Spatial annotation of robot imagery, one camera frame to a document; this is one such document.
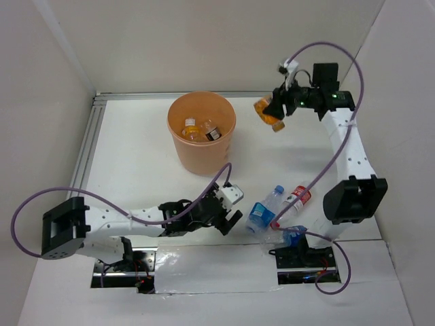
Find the crushed bottle blue label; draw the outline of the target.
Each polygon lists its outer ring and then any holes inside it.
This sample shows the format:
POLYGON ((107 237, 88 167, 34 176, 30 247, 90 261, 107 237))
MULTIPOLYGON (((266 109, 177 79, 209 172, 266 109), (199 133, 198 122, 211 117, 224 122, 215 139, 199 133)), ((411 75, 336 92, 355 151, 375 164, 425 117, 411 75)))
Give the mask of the crushed bottle blue label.
POLYGON ((267 209, 261 202, 257 202, 247 218, 245 227, 252 234, 259 234, 266 230, 274 218, 275 214, 272 211, 267 209))

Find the clear bottle blue cap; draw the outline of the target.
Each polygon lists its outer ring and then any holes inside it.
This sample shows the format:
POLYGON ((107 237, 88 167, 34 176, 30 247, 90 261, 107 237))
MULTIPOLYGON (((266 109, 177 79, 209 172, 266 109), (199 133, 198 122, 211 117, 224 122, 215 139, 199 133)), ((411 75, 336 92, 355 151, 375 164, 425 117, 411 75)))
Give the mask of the clear bottle blue cap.
POLYGON ((261 203, 270 212, 277 214, 281 203, 285 199, 285 189, 281 185, 276 185, 274 190, 269 193, 261 203))

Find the clear bottle red label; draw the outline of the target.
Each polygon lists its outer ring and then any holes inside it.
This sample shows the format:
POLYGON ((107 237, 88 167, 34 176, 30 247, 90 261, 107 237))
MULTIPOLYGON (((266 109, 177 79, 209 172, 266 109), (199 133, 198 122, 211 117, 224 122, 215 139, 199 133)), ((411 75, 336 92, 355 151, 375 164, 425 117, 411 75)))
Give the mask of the clear bottle red label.
MULTIPOLYGON (((276 215, 278 215, 284 208, 286 208, 295 198, 297 198, 303 191, 306 190, 309 185, 308 181, 303 181, 297 185, 292 191, 284 193, 284 199, 278 204, 276 209, 276 215)), ((313 193, 309 190, 301 199, 297 200, 296 203, 290 207, 282 216, 276 220, 275 225, 277 227, 284 226, 286 222, 290 222, 295 219, 301 210, 309 203, 312 199, 313 193)))

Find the clear bottle yellow label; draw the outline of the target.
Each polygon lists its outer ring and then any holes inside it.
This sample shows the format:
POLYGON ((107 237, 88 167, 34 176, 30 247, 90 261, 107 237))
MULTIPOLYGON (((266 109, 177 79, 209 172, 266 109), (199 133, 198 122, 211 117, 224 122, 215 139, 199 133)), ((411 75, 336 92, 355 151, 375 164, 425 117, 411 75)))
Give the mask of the clear bottle yellow label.
POLYGON ((199 142, 200 130, 196 125, 196 120, 193 117, 188 117, 185 119, 185 126, 181 134, 188 141, 199 142))

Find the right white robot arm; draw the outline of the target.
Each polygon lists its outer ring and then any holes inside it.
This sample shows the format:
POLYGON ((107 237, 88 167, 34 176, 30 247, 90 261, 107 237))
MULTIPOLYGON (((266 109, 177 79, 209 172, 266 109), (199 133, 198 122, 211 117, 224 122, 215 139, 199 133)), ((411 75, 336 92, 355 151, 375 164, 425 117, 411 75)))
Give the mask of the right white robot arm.
POLYGON ((273 90, 261 112, 281 124, 297 108, 312 109, 326 128, 335 155, 337 184, 323 197, 323 216, 309 228, 307 243, 298 247, 300 264, 312 266, 320 249, 345 230, 374 216, 388 185, 370 165, 358 132, 357 107, 348 91, 341 91, 336 63, 315 63, 309 86, 296 81, 298 63, 287 59, 279 65, 283 83, 273 90))

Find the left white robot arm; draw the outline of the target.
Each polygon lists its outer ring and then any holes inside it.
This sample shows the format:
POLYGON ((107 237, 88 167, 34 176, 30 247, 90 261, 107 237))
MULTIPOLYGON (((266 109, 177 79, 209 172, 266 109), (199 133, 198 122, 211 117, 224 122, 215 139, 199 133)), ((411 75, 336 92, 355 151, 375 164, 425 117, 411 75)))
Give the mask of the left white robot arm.
POLYGON ((81 196, 72 197, 43 215, 41 257, 56 260, 78 254, 125 271, 134 263, 129 236, 181 237, 210 227, 225 236, 243 215, 236 211, 227 217, 243 197, 237 185, 214 184, 196 205, 179 200, 126 215, 88 206, 81 196))

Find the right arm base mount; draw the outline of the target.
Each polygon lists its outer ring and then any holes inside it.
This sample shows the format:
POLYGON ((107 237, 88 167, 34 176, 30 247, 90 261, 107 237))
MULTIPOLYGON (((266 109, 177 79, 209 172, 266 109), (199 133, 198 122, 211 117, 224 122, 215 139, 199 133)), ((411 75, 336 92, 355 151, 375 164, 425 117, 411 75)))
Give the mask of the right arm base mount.
POLYGON ((313 284, 321 275, 319 283, 341 281, 332 247, 312 249, 302 238, 296 247, 270 249, 268 254, 275 258, 279 285, 313 284))

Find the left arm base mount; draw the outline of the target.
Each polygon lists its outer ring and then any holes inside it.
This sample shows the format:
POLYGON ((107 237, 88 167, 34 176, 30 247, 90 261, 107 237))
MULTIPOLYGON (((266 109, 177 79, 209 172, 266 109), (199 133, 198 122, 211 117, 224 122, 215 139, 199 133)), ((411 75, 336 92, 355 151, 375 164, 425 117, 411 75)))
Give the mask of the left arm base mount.
POLYGON ((136 247, 133 261, 114 267, 96 260, 92 270, 91 289, 134 289, 137 293, 153 294, 157 247, 136 247))

